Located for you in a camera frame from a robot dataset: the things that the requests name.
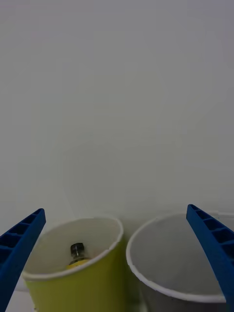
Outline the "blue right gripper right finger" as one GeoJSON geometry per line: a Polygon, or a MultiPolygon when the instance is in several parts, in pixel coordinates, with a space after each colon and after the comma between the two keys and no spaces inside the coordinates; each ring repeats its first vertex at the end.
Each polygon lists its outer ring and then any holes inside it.
{"type": "Polygon", "coordinates": [[[227,311],[234,310],[234,232],[193,204],[186,219],[212,267],[226,299],[227,311]]]}

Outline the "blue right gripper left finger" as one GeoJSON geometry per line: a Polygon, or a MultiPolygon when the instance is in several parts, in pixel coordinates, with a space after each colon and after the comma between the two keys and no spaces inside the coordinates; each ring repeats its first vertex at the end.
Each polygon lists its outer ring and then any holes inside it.
{"type": "Polygon", "coordinates": [[[0,311],[7,309],[17,282],[46,223],[40,208],[0,236],[0,311]]]}

